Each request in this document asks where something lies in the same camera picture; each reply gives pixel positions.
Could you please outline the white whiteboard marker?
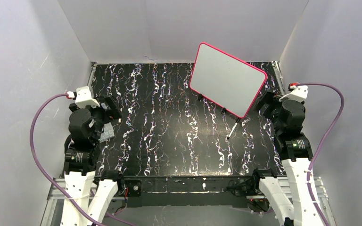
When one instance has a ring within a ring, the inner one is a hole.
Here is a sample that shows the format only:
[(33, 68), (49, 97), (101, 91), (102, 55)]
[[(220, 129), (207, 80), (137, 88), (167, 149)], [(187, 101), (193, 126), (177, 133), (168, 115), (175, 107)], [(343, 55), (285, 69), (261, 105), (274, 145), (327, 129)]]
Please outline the white whiteboard marker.
[(240, 118), (237, 118), (236, 119), (236, 121), (235, 121), (235, 123), (234, 123), (234, 125), (233, 125), (233, 127), (231, 128), (231, 130), (230, 130), (230, 132), (229, 132), (229, 134), (227, 135), (227, 137), (226, 137), (226, 139), (227, 140), (229, 140), (230, 139), (230, 137), (231, 137), (231, 135), (232, 135), (232, 133), (235, 131), (235, 129), (236, 129), (236, 127), (237, 127), (237, 125), (239, 124), (239, 122), (240, 122)]

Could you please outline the pink framed whiteboard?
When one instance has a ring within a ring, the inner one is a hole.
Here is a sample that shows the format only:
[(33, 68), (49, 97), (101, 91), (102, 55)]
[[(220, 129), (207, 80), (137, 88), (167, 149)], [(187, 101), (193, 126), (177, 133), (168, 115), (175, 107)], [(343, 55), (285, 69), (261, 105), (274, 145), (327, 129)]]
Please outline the pink framed whiteboard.
[(265, 71), (202, 42), (189, 87), (231, 114), (244, 118), (267, 78)]

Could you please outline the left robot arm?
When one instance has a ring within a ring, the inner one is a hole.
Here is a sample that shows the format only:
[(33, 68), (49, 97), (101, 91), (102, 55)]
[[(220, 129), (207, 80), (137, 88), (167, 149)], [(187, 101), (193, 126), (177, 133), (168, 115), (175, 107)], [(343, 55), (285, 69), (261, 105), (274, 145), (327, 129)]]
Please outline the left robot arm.
[(95, 177), (100, 137), (106, 124), (121, 119), (117, 99), (97, 97), (98, 106), (81, 109), (70, 104), (70, 135), (65, 145), (65, 191), (62, 226), (96, 226), (103, 221), (109, 204), (118, 192), (118, 173)]

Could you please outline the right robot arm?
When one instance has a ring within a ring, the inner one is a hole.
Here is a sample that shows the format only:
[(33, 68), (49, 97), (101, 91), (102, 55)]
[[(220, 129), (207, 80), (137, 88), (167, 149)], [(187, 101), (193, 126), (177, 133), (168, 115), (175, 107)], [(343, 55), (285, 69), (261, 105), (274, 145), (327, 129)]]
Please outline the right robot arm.
[(263, 110), (262, 115), (273, 124), (273, 142), (287, 175), (291, 198), (270, 169), (254, 170), (253, 188), (265, 196), (281, 226), (327, 226), (309, 168), (314, 160), (311, 144), (301, 132), (304, 105), (266, 91), (257, 99), (255, 109)]

